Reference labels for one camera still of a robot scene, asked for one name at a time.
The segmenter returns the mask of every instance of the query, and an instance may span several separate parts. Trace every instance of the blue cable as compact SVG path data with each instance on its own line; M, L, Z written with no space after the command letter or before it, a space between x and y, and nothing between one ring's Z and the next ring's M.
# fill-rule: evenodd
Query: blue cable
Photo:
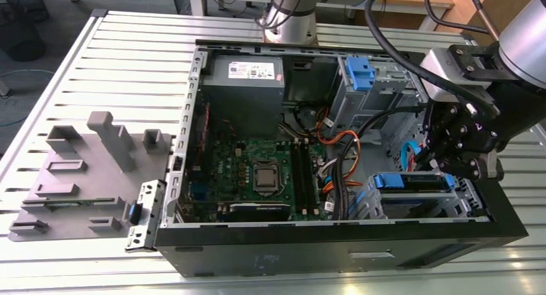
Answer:
M413 150L414 155L421 152L421 147L414 140L409 140L404 143L400 150L400 164L402 165L402 171L408 170L408 148Z
M9 124L0 124L0 127L8 127L9 125L17 124L19 122L23 122L27 120L27 117L23 119L19 119L17 121L11 122Z

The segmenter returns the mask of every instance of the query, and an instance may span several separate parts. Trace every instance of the gray 3d-printed holder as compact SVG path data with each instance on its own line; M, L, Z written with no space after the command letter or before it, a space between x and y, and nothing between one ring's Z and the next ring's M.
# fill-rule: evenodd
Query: gray 3d-printed holder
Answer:
M143 182L164 179L171 135L149 129L129 134L109 112L87 122L97 134L52 128L52 151L11 225L9 240L45 241L124 237L129 204Z

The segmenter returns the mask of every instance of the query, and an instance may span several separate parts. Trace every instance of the floor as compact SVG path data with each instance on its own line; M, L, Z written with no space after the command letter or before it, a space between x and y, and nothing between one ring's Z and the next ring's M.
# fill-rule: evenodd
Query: floor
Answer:
M64 59L71 45L85 25L95 8L107 8L128 12L176 13L173 0L44 0L51 18L36 24L43 41L47 44L47 54L31 62L16 62L0 51L0 75L12 70L41 69L55 71ZM239 17L252 19L261 16L264 4L245 9L245 2L227 1L227 10L220 11L215 0L208 0L208 14L217 17ZM344 11L320 8L317 19L324 23L352 24L344 18ZM6 152L23 122L3 126L23 119L29 113L39 96L47 87L51 74L44 72L24 72L4 77L9 85L12 97L0 99L0 155Z

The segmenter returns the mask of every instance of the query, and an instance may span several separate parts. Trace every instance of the sticker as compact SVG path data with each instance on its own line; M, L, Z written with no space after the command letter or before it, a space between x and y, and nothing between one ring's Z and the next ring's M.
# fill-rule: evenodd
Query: sticker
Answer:
M333 212L333 203L332 202L325 202L324 203L324 210L326 211L326 212Z
M228 78L231 79L275 79L273 63L229 63Z
M325 118L324 119L324 124L326 124L329 127L333 127L333 121L330 120L330 118Z

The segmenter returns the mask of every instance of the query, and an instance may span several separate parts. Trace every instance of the orange wire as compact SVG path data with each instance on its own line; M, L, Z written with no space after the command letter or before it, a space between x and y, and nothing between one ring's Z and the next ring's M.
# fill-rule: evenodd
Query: orange wire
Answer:
M346 179L350 178L350 176L353 175L353 173L354 173L356 170L357 170L357 165L358 165L358 160L360 160L360 152L361 152L361 150L362 150L362 149L361 149L361 146L360 146L360 138L358 138L358 135L357 135L357 133L356 133L354 131L344 131L344 132L340 132L333 139L330 139L330 140L322 139L321 133L320 133L320 127L322 126L324 119L326 119L328 112L329 112L329 109L326 108L326 110L324 111L324 117L322 117L321 121L317 123L317 126L314 127L314 130L317 131L317 138L318 138L320 142L324 143L325 145L333 145L334 143L337 143L337 142L341 140L341 138L345 137L345 135L353 135L353 137L354 137L354 139L356 139L354 142L357 143L357 148L358 148L357 157L356 157L356 159L354 159L354 162L353 162L353 165L352 165L352 167L350 167L350 169L349 169L349 172L344 175L344 179L346 180ZM362 183L358 183L358 182L348 181L348 185L349 185L349 186L362 186L364 184L362 184ZM333 189L333 183L330 182L330 183L328 183L328 185L322 188L322 191L326 193L326 192L330 191L332 189Z

